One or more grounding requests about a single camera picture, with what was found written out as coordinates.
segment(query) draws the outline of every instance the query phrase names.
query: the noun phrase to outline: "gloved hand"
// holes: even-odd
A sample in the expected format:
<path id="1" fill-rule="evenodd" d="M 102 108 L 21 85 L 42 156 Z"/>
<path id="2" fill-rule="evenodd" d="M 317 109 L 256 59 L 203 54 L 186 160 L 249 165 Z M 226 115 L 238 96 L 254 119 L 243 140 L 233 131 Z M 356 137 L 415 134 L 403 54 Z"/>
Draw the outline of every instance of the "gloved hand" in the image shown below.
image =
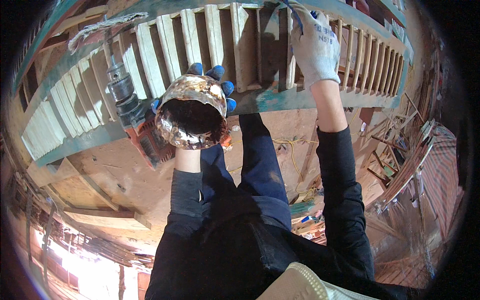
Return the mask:
<path id="1" fill-rule="evenodd" d="M 205 73 L 205 76 L 210 76 L 213 79 L 217 80 L 220 82 L 223 74 L 225 73 L 225 69 L 222 66 L 215 66 L 211 68 L 207 73 Z M 188 70 L 187 74 L 192 74 L 192 75 L 202 75 L 203 74 L 203 66 L 201 63 L 194 63 L 192 64 Z M 224 81 L 221 84 L 223 93 L 225 94 L 225 97 L 230 96 L 230 94 L 233 92 L 234 86 L 233 83 L 230 81 Z M 155 100 L 152 103 L 152 111 L 154 114 L 157 112 L 157 107 L 161 103 L 160 100 Z M 233 100 L 232 98 L 227 98 L 227 113 L 233 112 L 233 110 L 237 107 L 237 102 Z"/>
<path id="2" fill-rule="evenodd" d="M 319 80 L 333 80 L 340 83 L 335 66 L 340 59 L 340 45 L 326 16 L 320 11 L 310 13 L 296 1 L 289 1 L 303 25 L 303 32 L 292 14 L 293 29 L 291 43 L 293 55 L 305 77 L 304 88 Z"/>

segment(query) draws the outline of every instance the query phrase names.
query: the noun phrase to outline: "power drill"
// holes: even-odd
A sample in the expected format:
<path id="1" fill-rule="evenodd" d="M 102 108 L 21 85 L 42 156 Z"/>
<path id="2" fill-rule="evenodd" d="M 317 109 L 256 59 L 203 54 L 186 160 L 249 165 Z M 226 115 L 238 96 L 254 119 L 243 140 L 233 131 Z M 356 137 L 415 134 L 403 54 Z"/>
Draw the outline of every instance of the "power drill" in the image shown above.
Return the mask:
<path id="1" fill-rule="evenodd" d="M 107 46 L 110 53 L 113 53 L 109 40 Z M 124 64 L 116 63 L 113 55 L 110 60 L 111 67 L 107 70 L 108 89 L 115 101 L 120 124 L 147 164 L 155 170 L 175 153 L 175 147 L 163 139 L 155 126 L 151 104 L 158 99 L 138 99 L 132 78 Z"/>

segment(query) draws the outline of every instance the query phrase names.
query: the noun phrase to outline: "black jacket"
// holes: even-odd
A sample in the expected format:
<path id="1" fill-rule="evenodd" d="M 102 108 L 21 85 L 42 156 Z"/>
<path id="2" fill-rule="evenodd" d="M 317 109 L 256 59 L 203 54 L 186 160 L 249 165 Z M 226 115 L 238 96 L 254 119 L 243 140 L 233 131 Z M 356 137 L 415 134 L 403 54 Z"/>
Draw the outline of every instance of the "black jacket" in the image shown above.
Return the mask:
<path id="1" fill-rule="evenodd" d="M 175 170 L 171 212 L 158 245 L 145 299 L 255 299 L 291 262 L 320 279 L 379 299 L 410 299 L 417 289 L 374 281 L 361 186 L 349 128 L 317 130 L 327 246 L 262 216 L 253 199 L 229 199 L 203 217 L 201 173 Z"/>

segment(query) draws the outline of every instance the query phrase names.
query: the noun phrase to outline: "dark blue pants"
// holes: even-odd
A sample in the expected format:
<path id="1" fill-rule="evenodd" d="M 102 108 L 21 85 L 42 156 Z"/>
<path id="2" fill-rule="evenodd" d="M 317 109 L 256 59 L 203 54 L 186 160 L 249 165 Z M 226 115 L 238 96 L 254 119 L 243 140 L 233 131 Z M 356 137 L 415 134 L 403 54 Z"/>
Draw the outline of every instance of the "dark blue pants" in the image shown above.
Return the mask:
<path id="1" fill-rule="evenodd" d="M 270 132 L 262 122 L 260 114 L 240 115 L 243 141 L 243 167 L 238 187 L 225 167 L 223 149 L 220 145 L 202 150 L 201 169 L 203 172 L 203 199 L 205 203 L 227 201 L 233 196 L 267 196 L 288 205 L 285 185 L 276 159 L 275 147 Z M 262 213 L 278 219 L 290 219 L 285 206 L 278 207 L 278 200 L 265 205 L 262 199 Z"/>

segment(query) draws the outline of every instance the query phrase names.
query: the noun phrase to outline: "rusty metal cup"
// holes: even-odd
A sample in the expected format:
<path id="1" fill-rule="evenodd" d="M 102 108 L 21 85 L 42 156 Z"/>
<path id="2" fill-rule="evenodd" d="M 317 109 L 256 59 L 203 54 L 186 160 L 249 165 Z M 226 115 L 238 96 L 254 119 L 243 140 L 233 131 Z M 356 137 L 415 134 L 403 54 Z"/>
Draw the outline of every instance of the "rusty metal cup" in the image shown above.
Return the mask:
<path id="1" fill-rule="evenodd" d="M 175 105 L 168 105 L 171 100 L 177 100 Z M 180 121 L 177 109 L 187 105 L 182 101 L 198 101 L 206 107 L 200 107 L 199 118 L 204 118 L 207 127 L 204 130 L 189 129 L 189 120 Z M 207 149 L 228 138 L 227 100 L 220 83 L 209 76 L 183 75 L 168 87 L 163 95 L 162 103 L 155 116 L 155 124 L 162 137 L 170 144 L 186 149 Z"/>

